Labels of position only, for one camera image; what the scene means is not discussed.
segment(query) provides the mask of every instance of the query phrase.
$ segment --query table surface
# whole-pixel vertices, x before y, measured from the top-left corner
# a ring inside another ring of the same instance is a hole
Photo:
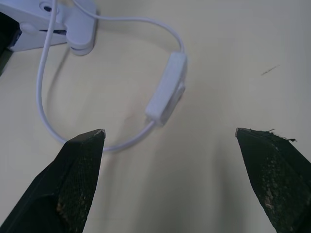
[[[105,153],[86,233],[273,233],[249,183],[237,127],[296,138],[311,159],[308,0],[96,0],[108,16],[160,19],[189,57],[186,92],[164,128]],[[45,112],[64,137],[135,135],[177,43],[144,23],[100,22],[94,50],[50,49]],[[13,54],[0,77],[0,222],[61,149],[35,106],[42,49]]]

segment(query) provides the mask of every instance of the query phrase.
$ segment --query white cord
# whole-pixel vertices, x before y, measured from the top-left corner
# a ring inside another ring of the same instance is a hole
[[[111,21],[138,21],[138,22],[146,22],[146,23],[152,23],[155,24],[159,27],[164,28],[168,32],[170,32],[178,41],[178,44],[180,46],[180,51],[184,52],[184,44],[179,37],[179,35],[168,25],[158,22],[156,20],[150,19],[150,18],[145,18],[145,17],[104,17],[104,16],[98,16],[95,15],[91,12],[88,12],[85,10],[76,0],[73,0],[74,4],[81,9],[83,12],[85,12],[87,15],[97,18],[97,19],[102,19],[102,20],[111,20]],[[49,27],[47,31],[47,36],[44,42],[43,46],[43,51],[41,54],[41,59],[39,63],[39,68],[38,68],[38,73],[37,73],[37,81],[36,81],[36,104],[37,104],[37,109],[41,118],[42,123],[44,124],[45,128],[52,134],[54,138],[56,138],[59,142],[61,143],[66,143],[66,139],[64,139],[62,136],[60,136],[49,124],[47,117],[45,116],[44,110],[43,110],[43,104],[42,104],[42,81],[43,81],[43,74],[44,74],[44,68],[45,68],[45,63],[47,61],[48,53],[49,53],[49,48],[51,46],[51,40],[53,36],[53,31],[54,31],[54,26],[56,22],[56,15],[57,15],[57,0],[52,0],[52,11],[51,11],[51,17],[50,17],[50,22],[49,22]],[[151,121],[139,134],[137,134],[135,137],[131,138],[130,140],[121,143],[116,146],[111,146],[111,147],[105,147],[103,149],[103,152],[105,151],[116,151],[116,150],[123,150],[127,147],[130,147],[137,142],[139,142],[141,139],[143,139],[150,131],[151,129],[156,125],[154,121]]]

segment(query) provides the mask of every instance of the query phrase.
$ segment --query beige surface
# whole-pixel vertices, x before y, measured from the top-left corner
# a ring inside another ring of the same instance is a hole
[[[236,127],[311,139],[308,0],[97,0],[102,14],[176,29],[187,89],[163,129],[105,154],[86,233],[273,233],[248,180]],[[67,138],[105,128],[106,145],[138,132],[174,39],[141,23],[100,23],[76,57],[50,50],[43,102]],[[35,107],[41,49],[15,53],[0,77],[0,222],[61,148]],[[278,66],[261,76],[265,71]]]

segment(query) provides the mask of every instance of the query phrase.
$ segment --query white clip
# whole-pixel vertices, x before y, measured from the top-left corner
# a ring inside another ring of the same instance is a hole
[[[96,13],[91,0],[80,0],[88,11]],[[0,0],[0,12],[19,23],[10,50],[23,51],[43,47],[51,16],[50,0]],[[51,45],[68,43],[76,55],[92,51],[97,20],[84,14],[78,7],[58,4]]]
[[[165,125],[185,91],[187,56],[173,52],[168,60],[156,92],[149,101],[145,114],[157,125]]]

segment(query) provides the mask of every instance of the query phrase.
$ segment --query pencil mark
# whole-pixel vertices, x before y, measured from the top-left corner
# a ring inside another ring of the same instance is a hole
[[[280,66],[280,65],[277,65],[277,66],[275,66],[275,67],[273,67],[273,68],[267,70],[266,72],[263,72],[261,75],[263,76],[263,75],[269,73],[270,71],[274,70],[275,68],[277,68],[277,67],[279,67],[279,66]]]

